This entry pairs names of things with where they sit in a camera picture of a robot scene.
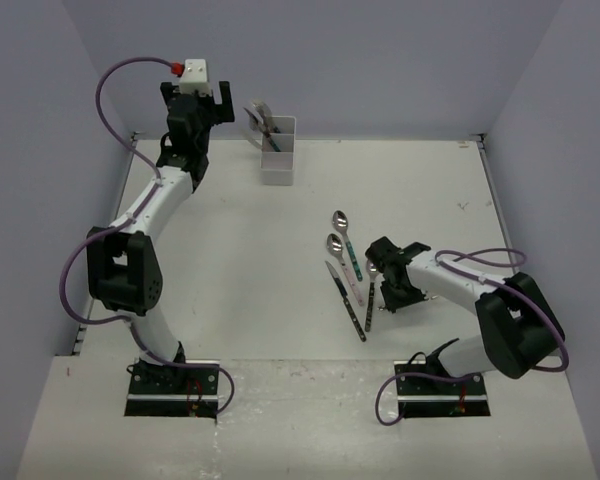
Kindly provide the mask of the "dark handled fork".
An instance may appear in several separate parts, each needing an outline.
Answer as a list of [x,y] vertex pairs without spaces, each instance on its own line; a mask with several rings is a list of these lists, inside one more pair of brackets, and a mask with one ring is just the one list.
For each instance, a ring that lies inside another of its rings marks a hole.
[[249,110],[246,107],[244,107],[243,110],[247,114],[249,128],[254,132],[262,132],[265,129],[265,126],[260,121],[260,119],[256,116],[256,114],[253,113],[251,110]]

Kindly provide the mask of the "dark dotted handled spoon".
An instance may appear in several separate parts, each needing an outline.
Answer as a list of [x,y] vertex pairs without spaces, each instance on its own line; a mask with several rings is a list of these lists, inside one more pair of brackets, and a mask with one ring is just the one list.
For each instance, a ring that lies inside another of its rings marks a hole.
[[366,271],[369,276],[369,289],[364,330],[366,333],[369,333],[372,329],[375,302],[375,282],[379,275],[379,271],[376,265],[370,259],[368,259],[366,262]]

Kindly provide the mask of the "teal handled knife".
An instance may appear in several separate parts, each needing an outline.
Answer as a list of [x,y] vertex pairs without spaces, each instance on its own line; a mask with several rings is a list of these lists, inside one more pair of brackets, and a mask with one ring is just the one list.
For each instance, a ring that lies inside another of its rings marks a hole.
[[250,128],[253,131],[260,132],[266,138],[272,149],[275,152],[280,153],[281,149],[272,136],[273,133],[279,133],[280,130],[273,119],[270,107],[260,100],[253,100],[251,105],[253,110],[244,108],[249,117]]

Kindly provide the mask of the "dark dotted handled knife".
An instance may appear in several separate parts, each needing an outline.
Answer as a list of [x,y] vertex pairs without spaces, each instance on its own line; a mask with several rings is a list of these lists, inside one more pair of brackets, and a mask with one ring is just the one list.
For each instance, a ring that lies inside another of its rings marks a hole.
[[327,269],[329,271],[329,274],[330,274],[333,282],[335,283],[335,285],[336,285],[336,287],[337,287],[337,289],[338,289],[338,291],[340,293],[340,296],[341,296],[342,302],[344,304],[344,307],[345,307],[345,309],[347,311],[347,314],[349,315],[349,318],[352,321],[352,324],[354,325],[354,328],[356,330],[356,333],[357,333],[360,341],[361,342],[366,342],[367,341],[366,334],[364,333],[363,328],[362,328],[362,326],[361,326],[361,324],[360,324],[360,322],[359,322],[359,320],[358,320],[358,318],[356,316],[356,313],[355,313],[355,311],[354,311],[354,309],[353,309],[353,307],[352,307],[352,305],[351,305],[351,303],[350,303],[350,301],[348,299],[348,292],[347,292],[347,290],[346,290],[346,288],[345,288],[345,286],[344,286],[341,278],[339,277],[339,275],[336,272],[335,268],[333,267],[333,265],[329,261],[326,261],[325,264],[327,266]]

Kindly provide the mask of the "all-metal silver fork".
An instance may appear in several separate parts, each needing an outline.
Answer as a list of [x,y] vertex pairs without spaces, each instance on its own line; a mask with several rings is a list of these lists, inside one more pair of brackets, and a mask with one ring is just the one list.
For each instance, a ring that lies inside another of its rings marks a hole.
[[438,299],[438,297],[439,297],[438,295],[434,295],[431,297],[425,296],[421,299],[416,299],[413,302],[407,302],[406,304],[393,305],[392,307],[387,306],[386,304],[383,304],[383,305],[377,306],[376,309],[381,312],[388,311],[392,314],[395,314],[398,310],[410,307],[412,305],[417,305],[417,304],[421,304],[421,303],[425,303],[425,302],[434,301],[434,300]]

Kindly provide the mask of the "teal handled fork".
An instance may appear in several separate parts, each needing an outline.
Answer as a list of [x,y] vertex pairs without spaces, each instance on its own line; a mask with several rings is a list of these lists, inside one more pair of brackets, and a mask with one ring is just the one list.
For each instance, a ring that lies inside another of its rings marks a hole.
[[260,99],[253,99],[251,101],[251,104],[258,113],[258,115],[261,117],[262,123],[265,126],[264,130],[266,131],[265,137],[269,141],[269,144],[271,145],[272,149],[275,152],[280,152],[281,149],[272,137],[273,134],[278,134],[280,130],[274,122],[270,107],[263,100]]

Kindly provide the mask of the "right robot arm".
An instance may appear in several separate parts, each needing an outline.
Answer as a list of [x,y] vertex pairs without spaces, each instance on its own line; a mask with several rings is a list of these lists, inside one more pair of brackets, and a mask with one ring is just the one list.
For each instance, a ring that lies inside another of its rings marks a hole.
[[450,142],[304,142],[293,187],[221,180],[214,334],[239,356],[384,359],[432,348],[428,385],[538,366],[562,331],[534,281],[497,274],[477,151]]

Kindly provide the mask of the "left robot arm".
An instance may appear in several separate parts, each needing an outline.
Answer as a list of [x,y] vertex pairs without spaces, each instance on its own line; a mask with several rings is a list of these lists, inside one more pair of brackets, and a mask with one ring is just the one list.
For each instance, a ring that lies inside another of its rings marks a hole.
[[156,172],[141,196],[108,228],[88,234],[90,294],[120,314],[140,349],[155,365],[152,380],[175,393],[188,379],[184,349],[159,305],[164,280],[155,243],[180,205],[197,190],[209,166],[213,127],[235,120],[231,86],[219,84],[221,99],[199,87],[164,82],[167,130],[160,139]]

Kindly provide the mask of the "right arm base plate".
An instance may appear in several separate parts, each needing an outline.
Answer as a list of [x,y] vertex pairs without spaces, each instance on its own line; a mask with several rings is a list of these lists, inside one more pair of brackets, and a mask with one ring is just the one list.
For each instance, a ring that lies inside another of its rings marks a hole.
[[399,414],[404,418],[489,416],[482,376],[462,383],[401,377],[395,381]]

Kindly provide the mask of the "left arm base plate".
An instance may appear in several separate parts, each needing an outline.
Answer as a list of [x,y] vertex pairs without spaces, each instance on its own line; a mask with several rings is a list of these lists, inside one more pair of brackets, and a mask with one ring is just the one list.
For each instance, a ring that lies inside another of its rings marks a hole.
[[126,417],[217,418],[216,370],[174,369],[138,360],[127,372]]

